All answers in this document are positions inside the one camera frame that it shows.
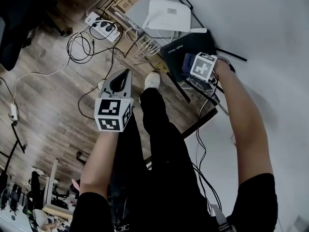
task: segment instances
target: white router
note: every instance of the white router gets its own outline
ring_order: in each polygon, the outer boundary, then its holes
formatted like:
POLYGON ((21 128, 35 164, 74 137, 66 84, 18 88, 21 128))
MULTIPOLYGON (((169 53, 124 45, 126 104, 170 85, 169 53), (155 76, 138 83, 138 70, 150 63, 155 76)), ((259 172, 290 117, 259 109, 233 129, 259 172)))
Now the white router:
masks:
POLYGON ((145 27, 179 32, 207 32, 207 29, 191 28, 191 10, 188 6, 167 0, 149 2, 148 16, 143 24, 143 28, 145 27))

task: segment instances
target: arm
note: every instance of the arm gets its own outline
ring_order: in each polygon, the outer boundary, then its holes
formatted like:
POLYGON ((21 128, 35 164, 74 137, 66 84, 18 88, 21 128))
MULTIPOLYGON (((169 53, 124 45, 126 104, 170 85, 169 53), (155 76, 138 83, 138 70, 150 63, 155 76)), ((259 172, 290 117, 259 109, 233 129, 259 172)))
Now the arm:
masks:
POLYGON ((117 132, 101 132, 83 169, 80 194, 94 192, 107 199, 107 187, 112 174, 117 132))
POLYGON ((217 61, 215 72, 225 93, 236 139, 239 185, 256 175, 272 174, 267 134, 259 110, 225 61, 217 61))
POLYGON ((52 232, 52 230, 55 228, 57 228, 57 225, 55 223, 48 223, 43 225, 42 230, 52 232))

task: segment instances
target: person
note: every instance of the person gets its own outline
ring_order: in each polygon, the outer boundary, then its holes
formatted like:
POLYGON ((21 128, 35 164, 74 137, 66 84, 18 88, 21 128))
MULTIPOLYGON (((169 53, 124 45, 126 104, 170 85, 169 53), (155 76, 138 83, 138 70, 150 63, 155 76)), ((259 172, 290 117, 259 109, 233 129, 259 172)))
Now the person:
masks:
POLYGON ((33 168, 31 169, 31 192, 28 196, 32 198, 32 209, 42 210, 43 208, 43 196, 44 190, 41 190, 41 185, 39 181, 39 176, 44 175, 41 169, 33 168))
MULTIPOLYGON (((261 115, 225 61, 217 60, 215 72, 237 144, 239 189, 227 221, 237 232, 274 231, 278 203, 261 115)), ((152 170, 144 164, 134 116, 122 133, 101 132, 82 171, 70 232, 219 231, 216 217, 207 211, 186 144, 169 122, 159 84, 160 75, 150 73, 140 95, 152 170)))

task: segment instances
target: power strip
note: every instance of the power strip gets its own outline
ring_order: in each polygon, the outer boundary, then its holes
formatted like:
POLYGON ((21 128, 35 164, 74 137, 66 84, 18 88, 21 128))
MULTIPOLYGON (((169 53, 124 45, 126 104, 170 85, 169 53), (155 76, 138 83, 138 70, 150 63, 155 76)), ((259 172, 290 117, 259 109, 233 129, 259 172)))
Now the power strip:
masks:
POLYGON ((94 12, 86 18, 85 23, 91 26, 94 30, 100 33, 104 38, 108 39, 110 42, 114 42, 120 35, 120 32, 113 25, 110 31, 107 31, 106 28, 111 24, 109 22, 98 22, 102 20, 99 15, 94 12))

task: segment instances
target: chair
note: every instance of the chair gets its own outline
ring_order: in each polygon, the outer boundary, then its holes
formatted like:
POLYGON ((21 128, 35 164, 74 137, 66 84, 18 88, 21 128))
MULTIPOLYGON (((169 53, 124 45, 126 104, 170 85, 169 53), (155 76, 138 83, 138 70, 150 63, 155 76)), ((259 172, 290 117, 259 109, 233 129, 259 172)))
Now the chair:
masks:
POLYGON ((55 179, 55 174, 57 170, 57 164, 58 164, 58 160, 55 159, 50 177, 47 177, 46 179, 42 211, 49 213, 51 215, 54 215, 54 216, 72 220, 73 211, 66 210, 66 209, 63 209, 61 207, 58 207, 52 204, 53 185, 54 185, 54 179, 55 179))
POLYGON ((28 34, 44 20, 61 36, 71 34, 71 28, 60 27, 45 8, 52 0, 0 0, 0 64, 10 71, 14 68, 21 48, 31 44, 28 34))

